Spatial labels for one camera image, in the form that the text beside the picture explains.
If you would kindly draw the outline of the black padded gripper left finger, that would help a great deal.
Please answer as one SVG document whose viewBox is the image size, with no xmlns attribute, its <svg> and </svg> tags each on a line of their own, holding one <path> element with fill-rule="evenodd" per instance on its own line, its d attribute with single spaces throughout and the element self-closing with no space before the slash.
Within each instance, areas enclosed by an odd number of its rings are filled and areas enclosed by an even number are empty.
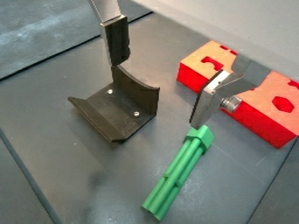
<svg viewBox="0 0 299 224">
<path fill-rule="evenodd" d="M 88 0 L 96 15 L 100 34 L 107 44 L 107 55 L 112 67 L 130 57 L 128 22 L 119 9 L 118 0 Z"/>
</svg>

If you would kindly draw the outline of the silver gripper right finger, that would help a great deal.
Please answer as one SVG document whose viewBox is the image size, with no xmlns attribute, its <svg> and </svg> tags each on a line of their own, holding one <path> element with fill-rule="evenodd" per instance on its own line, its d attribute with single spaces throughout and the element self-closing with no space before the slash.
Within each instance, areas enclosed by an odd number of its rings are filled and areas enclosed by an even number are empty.
<svg viewBox="0 0 299 224">
<path fill-rule="evenodd" d="M 220 69 L 200 89 L 191 112 L 191 126 L 198 129 L 219 108 L 232 112 L 239 106 L 235 95 L 256 88 L 270 72 L 268 67 L 238 55 L 231 71 Z"/>
</svg>

